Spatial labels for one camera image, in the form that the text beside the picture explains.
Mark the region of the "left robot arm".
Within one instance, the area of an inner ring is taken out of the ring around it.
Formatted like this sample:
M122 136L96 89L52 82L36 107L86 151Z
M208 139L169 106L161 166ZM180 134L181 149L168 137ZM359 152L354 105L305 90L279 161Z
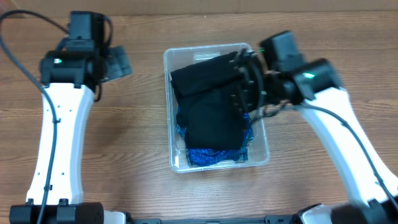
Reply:
M25 203L13 205L11 223L131 223L127 212L85 202L81 161L90 109L104 82L132 73L121 46L112 47L109 17L73 11L65 37L40 61L33 79L43 100L39 153Z

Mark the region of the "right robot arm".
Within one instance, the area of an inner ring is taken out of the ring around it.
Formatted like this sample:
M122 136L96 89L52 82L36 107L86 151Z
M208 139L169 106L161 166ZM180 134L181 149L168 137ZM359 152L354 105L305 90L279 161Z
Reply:
M332 64L307 61L293 33L273 35L257 53L242 50L232 60L240 79L232 95L242 113L256 120L298 111L333 161L348 201L318 203L292 216L292 223L396 223L397 177L383 163L361 127L349 94Z

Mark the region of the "black garment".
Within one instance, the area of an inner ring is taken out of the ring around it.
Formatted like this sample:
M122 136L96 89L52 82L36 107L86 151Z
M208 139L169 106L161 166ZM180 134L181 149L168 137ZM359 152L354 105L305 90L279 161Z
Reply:
M246 124L230 102L231 92L231 87L225 86L191 96L176 96L179 108L176 120L185 128L187 148L216 151L241 148Z
M176 96L196 95L238 80L240 75L230 63L237 54L237 51L230 52L172 71L170 83Z

